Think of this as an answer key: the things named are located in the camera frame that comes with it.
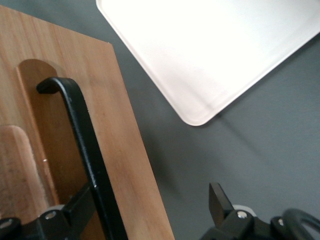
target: black metal bar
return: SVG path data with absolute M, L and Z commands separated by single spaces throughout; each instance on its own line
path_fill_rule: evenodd
M 40 94 L 61 93 L 104 234 L 108 240 L 127 240 L 94 127 L 78 84 L 70 78 L 50 77 L 39 83 L 36 89 Z

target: gray table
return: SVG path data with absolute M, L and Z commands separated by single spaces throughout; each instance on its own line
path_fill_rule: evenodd
M 209 182 L 264 221 L 292 207 L 320 218 L 320 35 L 193 127 L 179 119 L 94 0 L 0 4 L 113 45 L 177 240 L 199 239 L 213 225 Z

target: wooden board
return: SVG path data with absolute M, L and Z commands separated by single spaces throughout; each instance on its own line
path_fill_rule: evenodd
M 44 61 L 59 77 L 79 84 L 128 238 L 173 240 L 112 46 L 3 6 L 0 22 L 0 125 L 19 126 L 26 132 L 47 204 L 64 203 L 86 179 L 73 155 L 73 138 L 59 110 L 59 95 L 34 100 L 35 79 L 28 81 L 33 87 L 22 84 L 28 70 L 23 63 L 18 71 L 16 67 L 28 59 Z M 50 139 L 54 129 L 60 140 Z M 70 154 L 63 149 L 70 149 Z M 52 157 L 58 152 L 68 160 L 67 165 Z

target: white tray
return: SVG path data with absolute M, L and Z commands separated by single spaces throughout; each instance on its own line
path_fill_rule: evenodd
M 171 106 L 199 126 L 320 32 L 320 0 L 96 0 Z

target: silver bolt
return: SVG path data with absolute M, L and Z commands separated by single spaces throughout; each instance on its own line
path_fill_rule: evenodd
M 49 212 L 47 215 L 45 215 L 45 219 L 49 220 L 49 219 L 52 219 L 54 218 L 55 216 L 57 215 L 57 213 L 55 211 L 51 211 Z
M 7 221 L 5 221 L 4 223 L 2 223 L 0 225 L 0 229 L 5 229 L 5 228 L 11 226 L 12 222 L 13 222 L 13 220 L 11 218 L 8 219 Z
M 240 219 L 246 219 L 248 217 L 248 215 L 245 211 L 238 211 L 236 214 L 238 215 L 238 218 L 240 218 Z
M 284 226 L 284 221 L 283 221 L 283 219 L 282 219 L 282 218 L 279 218 L 279 220 L 278 220 L 278 224 L 280 224 L 281 226 Z

